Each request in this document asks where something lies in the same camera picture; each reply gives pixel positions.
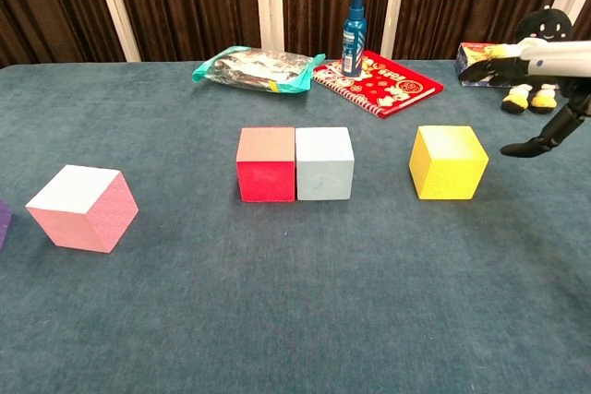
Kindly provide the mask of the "blue and orange carton box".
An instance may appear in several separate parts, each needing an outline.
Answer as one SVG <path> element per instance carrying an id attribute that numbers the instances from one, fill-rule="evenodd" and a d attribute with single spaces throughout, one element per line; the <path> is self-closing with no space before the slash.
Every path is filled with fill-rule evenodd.
<path id="1" fill-rule="evenodd" d="M 454 62 L 455 73 L 460 76 L 470 66 L 492 56 L 517 56 L 524 48 L 520 43 L 461 42 Z"/>

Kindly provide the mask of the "teal snack packet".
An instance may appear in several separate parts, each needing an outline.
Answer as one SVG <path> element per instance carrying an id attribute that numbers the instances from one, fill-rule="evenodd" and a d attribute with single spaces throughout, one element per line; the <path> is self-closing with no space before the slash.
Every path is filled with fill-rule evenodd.
<path id="1" fill-rule="evenodd" d="M 311 87 L 314 69 L 326 58 L 248 46 L 231 46 L 201 63 L 192 73 L 195 83 L 203 79 L 242 89 L 296 94 Z"/>

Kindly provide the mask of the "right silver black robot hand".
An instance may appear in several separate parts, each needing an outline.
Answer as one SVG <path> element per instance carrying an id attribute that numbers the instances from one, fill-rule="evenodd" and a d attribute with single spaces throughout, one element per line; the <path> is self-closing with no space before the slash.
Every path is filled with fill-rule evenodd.
<path id="1" fill-rule="evenodd" d="M 459 76 L 462 81 L 488 79 L 493 86 L 520 84 L 559 85 L 566 104 L 524 143 L 509 144 L 500 153 L 534 158 L 558 147 L 587 117 L 591 117 L 591 41 L 546 42 L 525 47 L 516 56 L 478 61 Z"/>

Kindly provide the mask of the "red foam cube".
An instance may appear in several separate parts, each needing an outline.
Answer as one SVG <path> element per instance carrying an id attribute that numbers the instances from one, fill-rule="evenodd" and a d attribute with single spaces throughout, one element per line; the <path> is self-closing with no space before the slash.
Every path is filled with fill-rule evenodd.
<path id="1" fill-rule="evenodd" d="M 293 127 L 244 127 L 236 172 L 244 202 L 296 199 L 296 143 Z"/>

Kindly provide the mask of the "pink foam cube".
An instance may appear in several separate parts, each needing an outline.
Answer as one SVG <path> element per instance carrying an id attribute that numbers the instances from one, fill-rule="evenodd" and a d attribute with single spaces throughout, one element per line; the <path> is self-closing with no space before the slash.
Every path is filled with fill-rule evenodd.
<path id="1" fill-rule="evenodd" d="M 122 172 L 65 165 L 26 209 L 61 247 L 110 253 L 139 213 Z"/>

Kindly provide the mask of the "red spiral notebook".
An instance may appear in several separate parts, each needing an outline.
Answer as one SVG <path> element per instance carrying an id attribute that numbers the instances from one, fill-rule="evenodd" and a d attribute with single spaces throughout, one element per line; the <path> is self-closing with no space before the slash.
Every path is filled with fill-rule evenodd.
<path id="1" fill-rule="evenodd" d="M 359 77 L 345 76 L 342 62 L 334 61 L 316 67 L 313 79 L 381 119 L 444 89 L 439 82 L 369 50 L 363 52 Z"/>

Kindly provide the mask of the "purple foam cube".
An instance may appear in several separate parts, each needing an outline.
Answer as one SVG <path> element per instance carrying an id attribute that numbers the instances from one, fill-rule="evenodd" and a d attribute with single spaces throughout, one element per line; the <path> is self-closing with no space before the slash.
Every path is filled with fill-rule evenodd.
<path id="1" fill-rule="evenodd" d="M 12 210 L 7 203 L 0 198 L 0 252 L 4 248 L 6 236 L 12 220 Z"/>

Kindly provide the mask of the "blue spray bottle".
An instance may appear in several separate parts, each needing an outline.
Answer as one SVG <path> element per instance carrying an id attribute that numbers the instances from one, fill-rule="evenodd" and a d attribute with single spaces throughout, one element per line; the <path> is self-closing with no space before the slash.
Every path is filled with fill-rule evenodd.
<path id="1" fill-rule="evenodd" d="M 364 0 L 351 0 L 344 22 L 342 50 L 342 71 L 347 77 L 357 78 L 361 74 L 366 34 Z"/>

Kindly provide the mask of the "black plush doll white shirt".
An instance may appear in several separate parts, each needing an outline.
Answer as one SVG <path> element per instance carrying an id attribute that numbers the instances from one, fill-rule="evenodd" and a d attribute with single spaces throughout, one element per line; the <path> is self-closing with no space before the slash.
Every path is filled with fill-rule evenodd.
<path id="1" fill-rule="evenodd" d="M 515 31 L 515 43 L 503 44 L 500 54 L 518 55 L 524 48 L 545 42 L 565 42 L 572 38 L 573 24 L 559 9 L 544 6 L 524 17 Z M 551 113 L 557 106 L 556 86 L 552 84 L 520 84 L 509 89 L 501 109 L 519 114 L 530 108 L 535 113 Z"/>

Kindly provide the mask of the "yellow foam cube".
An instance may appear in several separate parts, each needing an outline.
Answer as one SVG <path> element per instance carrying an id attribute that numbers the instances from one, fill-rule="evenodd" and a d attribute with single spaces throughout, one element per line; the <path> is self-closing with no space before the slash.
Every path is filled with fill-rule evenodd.
<path id="1" fill-rule="evenodd" d="M 474 196 L 488 154 L 469 125 L 421 125 L 409 170 L 417 196 L 425 200 L 467 200 Z"/>

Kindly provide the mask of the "teal felt table cover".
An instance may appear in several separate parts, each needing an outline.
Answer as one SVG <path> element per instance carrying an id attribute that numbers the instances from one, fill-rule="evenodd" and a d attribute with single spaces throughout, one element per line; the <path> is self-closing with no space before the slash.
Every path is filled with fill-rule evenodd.
<path id="1" fill-rule="evenodd" d="M 194 83 L 193 63 L 0 69 L 0 394 L 591 394 L 591 119 L 557 149 L 501 146 L 500 110 L 450 61 L 380 120 L 303 95 Z M 248 204 L 242 128 L 345 126 L 346 201 Z M 469 125 L 467 200 L 417 196 L 421 125 Z M 26 204 L 67 164 L 124 175 L 139 213 L 108 254 L 55 245 Z"/>

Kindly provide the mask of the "light blue foam cube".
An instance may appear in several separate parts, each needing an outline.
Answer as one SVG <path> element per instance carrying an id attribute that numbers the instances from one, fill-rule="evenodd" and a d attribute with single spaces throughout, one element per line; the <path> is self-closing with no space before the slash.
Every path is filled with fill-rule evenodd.
<path id="1" fill-rule="evenodd" d="M 355 156 L 347 127 L 295 130 L 298 200 L 348 200 Z"/>

